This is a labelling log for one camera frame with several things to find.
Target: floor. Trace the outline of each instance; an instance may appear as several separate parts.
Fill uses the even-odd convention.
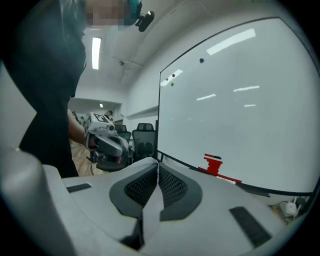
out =
[[[91,163],[87,157],[90,156],[89,150],[85,146],[79,144],[71,145],[72,160],[80,177],[101,175],[108,172],[102,171],[96,167],[95,163]]]

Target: white plastic surface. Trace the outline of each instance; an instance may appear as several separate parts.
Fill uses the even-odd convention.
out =
[[[320,174],[320,79],[280,19],[215,35],[160,80],[159,151],[204,169],[205,154],[219,156],[219,174],[244,184],[313,191]]]

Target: ceiling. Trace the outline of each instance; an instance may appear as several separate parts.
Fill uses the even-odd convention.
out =
[[[128,86],[148,60],[173,36],[200,19],[210,16],[207,6],[221,6],[229,0],[142,0],[141,13],[155,12],[154,21],[145,32],[136,26],[117,31],[118,27],[105,30],[86,29],[83,43],[86,47],[85,76],[100,76]],[[92,38],[101,38],[99,70],[92,69]]]
[[[121,104],[116,104],[108,101],[93,100],[93,99],[83,99],[83,98],[72,98],[68,103],[68,109],[72,112],[81,114],[88,114],[90,112],[107,112],[108,110],[115,111],[117,107]]]

